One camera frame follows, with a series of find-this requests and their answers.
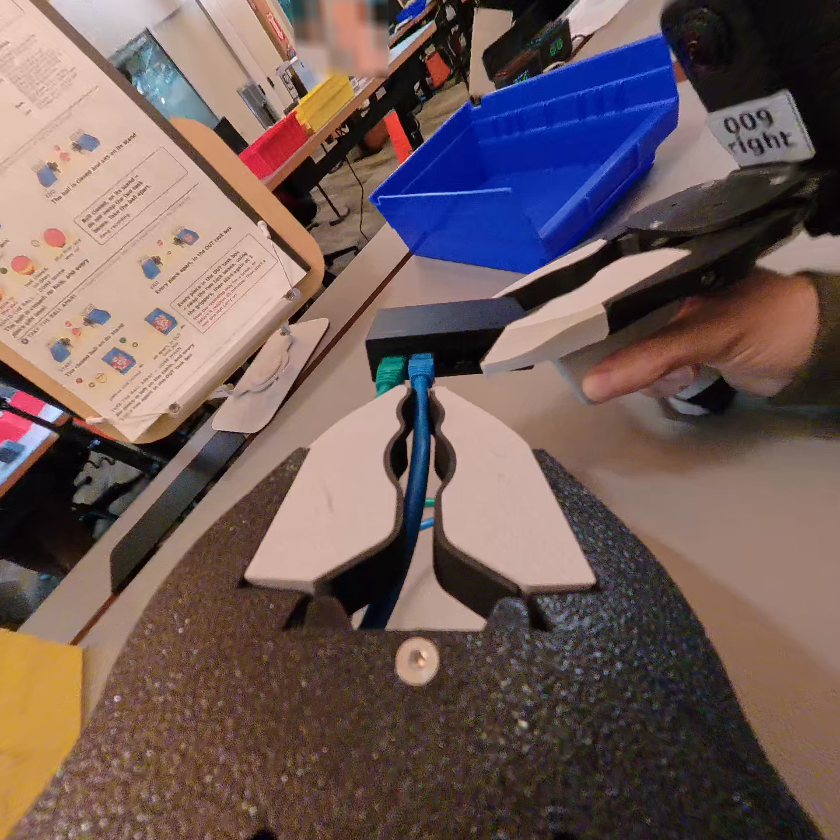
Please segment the black network switch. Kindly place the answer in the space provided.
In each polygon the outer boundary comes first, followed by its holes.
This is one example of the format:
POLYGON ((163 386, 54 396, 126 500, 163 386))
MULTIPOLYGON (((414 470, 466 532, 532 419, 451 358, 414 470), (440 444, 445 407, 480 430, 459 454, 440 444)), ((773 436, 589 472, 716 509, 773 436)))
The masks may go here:
POLYGON ((384 358, 423 353, 432 354, 436 377, 480 375, 504 329, 525 315, 507 297, 380 309, 364 343, 371 378, 384 358))

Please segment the person's right forearm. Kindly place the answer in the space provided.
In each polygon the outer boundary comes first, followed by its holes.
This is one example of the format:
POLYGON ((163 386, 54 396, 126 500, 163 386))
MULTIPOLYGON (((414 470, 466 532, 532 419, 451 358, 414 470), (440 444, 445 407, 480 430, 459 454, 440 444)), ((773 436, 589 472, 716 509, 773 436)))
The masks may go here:
POLYGON ((817 332, 805 367, 772 403, 782 408, 838 414, 839 411, 839 276, 819 271, 802 274, 817 295, 817 332))

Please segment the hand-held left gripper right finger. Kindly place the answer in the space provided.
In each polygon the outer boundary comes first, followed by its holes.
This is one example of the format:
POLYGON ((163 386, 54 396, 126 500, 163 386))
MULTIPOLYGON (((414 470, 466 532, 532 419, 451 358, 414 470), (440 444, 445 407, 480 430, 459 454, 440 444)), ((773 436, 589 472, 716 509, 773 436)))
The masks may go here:
POLYGON ((515 599, 587 592, 596 576, 536 455, 501 420, 447 387, 430 399, 434 572, 445 592, 489 617, 515 599))

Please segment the orange cone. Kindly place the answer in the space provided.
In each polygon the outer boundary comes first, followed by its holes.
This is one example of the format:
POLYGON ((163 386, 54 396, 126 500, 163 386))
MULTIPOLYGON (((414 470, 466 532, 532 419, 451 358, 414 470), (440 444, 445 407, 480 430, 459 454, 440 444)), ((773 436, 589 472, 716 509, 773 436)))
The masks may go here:
POLYGON ((402 165, 410 158, 414 148, 395 110, 391 110, 385 115, 385 126, 392 142, 397 163, 402 165))

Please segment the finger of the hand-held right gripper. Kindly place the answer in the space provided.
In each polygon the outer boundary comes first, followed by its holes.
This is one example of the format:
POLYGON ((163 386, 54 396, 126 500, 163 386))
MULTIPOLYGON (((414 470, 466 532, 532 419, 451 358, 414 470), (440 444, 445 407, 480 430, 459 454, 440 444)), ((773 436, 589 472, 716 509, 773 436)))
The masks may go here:
POLYGON ((581 288, 620 258, 618 240, 594 239, 512 283, 499 291, 496 299, 512 299, 530 312, 581 288))
POLYGON ((657 248, 621 256, 581 288, 508 325, 481 362, 484 375, 550 362, 583 396, 586 373, 607 356, 661 330, 691 294, 690 251, 657 248))

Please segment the blue plastic bin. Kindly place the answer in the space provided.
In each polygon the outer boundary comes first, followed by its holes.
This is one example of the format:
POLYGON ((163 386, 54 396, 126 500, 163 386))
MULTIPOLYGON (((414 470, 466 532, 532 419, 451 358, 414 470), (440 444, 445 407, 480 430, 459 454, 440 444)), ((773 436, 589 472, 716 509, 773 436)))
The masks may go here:
POLYGON ((528 274, 587 238, 678 119, 650 36, 465 103, 371 202, 415 256, 528 274))

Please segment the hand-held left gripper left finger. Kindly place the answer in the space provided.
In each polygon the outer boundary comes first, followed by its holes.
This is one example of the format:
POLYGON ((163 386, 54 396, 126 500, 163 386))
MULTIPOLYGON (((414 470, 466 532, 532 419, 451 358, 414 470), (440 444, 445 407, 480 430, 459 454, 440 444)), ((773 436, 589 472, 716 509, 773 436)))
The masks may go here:
POLYGON ((301 467, 245 571, 249 585, 338 600, 349 614, 396 580, 404 532, 403 384, 332 425, 301 467))

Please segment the small yellow plastic bin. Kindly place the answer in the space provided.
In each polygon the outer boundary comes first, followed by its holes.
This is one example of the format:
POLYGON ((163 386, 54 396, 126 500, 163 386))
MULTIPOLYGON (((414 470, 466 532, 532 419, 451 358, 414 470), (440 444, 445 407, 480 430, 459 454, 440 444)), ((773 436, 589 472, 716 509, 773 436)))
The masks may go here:
POLYGON ((355 96, 350 77, 332 74, 299 100, 296 119, 309 136, 322 129, 355 96))

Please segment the black device with green display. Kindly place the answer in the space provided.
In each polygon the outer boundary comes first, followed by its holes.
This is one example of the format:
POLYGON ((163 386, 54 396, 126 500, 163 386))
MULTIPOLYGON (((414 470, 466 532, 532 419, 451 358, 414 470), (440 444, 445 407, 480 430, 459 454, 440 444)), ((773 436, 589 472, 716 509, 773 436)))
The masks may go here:
POLYGON ((482 63, 493 87, 500 90, 568 62, 573 52, 570 21, 559 18, 529 37, 511 28, 485 49, 482 63))

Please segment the large yellow plastic bin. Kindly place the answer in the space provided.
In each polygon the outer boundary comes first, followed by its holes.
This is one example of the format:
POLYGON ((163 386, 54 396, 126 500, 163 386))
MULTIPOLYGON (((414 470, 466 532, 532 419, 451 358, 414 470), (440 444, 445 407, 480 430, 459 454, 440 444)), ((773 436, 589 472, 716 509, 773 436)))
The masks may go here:
POLYGON ((43 793, 81 731, 80 647, 1 631, 1 837, 43 793))

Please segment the person's right hand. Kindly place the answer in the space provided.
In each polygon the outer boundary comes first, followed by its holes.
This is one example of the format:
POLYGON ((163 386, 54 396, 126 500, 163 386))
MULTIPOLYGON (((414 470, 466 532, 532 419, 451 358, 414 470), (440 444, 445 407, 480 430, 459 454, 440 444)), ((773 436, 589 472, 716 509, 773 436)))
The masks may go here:
POLYGON ((736 389, 772 396, 805 368, 819 328, 813 278, 758 269, 718 295, 687 300, 662 329, 591 368, 581 389, 592 403, 675 396, 708 368, 736 389))

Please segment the white folding stand base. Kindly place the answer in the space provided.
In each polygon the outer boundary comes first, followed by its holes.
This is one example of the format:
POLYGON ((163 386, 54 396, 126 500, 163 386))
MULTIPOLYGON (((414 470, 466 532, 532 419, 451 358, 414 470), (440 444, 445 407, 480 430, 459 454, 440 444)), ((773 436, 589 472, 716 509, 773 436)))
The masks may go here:
POLYGON ((327 318, 285 325, 273 333, 212 419, 217 433, 257 434, 286 401, 329 329, 327 318))

